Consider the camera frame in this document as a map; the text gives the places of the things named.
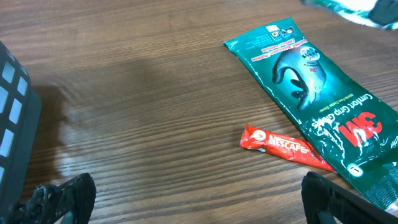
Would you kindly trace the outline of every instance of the glove image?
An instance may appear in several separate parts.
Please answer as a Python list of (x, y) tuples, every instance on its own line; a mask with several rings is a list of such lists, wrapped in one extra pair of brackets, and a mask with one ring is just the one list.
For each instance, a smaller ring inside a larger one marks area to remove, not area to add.
[(289, 49), (281, 53), (272, 69), (272, 82), (275, 84), (282, 82), (287, 69), (296, 74), (298, 80), (290, 82), (302, 89), (292, 92), (292, 96), (300, 100), (298, 110), (304, 110), (320, 97), (326, 73), (318, 62), (319, 57), (319, 53), (311, 47)]

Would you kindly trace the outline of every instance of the red label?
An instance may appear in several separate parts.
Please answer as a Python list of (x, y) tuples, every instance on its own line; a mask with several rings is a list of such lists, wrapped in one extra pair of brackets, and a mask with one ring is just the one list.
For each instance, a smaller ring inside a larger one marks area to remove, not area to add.
[(338, 129), (353, 146), (358, 146), (363, 141), (379, 134), (382, 130), (381, 122), (375, 123), (373, 118), (376, 115), (369, 112), (362, 112), (358, 118), (347, 121), (345, 125), (340, 125)]

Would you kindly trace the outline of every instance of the wood grain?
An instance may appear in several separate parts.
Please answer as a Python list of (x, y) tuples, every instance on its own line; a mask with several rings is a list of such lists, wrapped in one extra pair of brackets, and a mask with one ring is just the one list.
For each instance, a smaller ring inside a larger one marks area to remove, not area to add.
[(238, 146), (245, 123), (300, 134), (223, 47), (286, 17), (398, 109), (396, 33), (298, 0), (1, 0), (0, 38), (43, 101), (24, 197), (89, 172), (92, 224), (306, 223), (308, 171), (349, 187)]

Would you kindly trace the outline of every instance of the plastic packaging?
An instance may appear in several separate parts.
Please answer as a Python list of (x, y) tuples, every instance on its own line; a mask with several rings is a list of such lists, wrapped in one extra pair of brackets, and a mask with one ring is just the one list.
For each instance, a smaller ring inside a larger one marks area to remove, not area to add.
[(305, 139), (381, 209), (398, 198), (398, 114), (312, 45), (292, 19), (225, 45)]
[(396, 29), (396, 2), (386, 0), (301, 0), (304, 4), (334, 12), (341, 17), (364, 26)]
[(327, 171), (334, 169), (309, 142), (246, 125), (240, 146)]

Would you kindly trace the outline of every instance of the red coffee packet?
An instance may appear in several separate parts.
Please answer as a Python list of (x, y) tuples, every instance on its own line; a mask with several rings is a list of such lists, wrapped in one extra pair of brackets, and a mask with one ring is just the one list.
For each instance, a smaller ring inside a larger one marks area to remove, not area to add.
[(298, 162), (327, 171), (335, 171), (314, 150), (309, 142), (261, 130), (250, 125), (242, 134), (240, 146), (255, 149), (288, 161)]

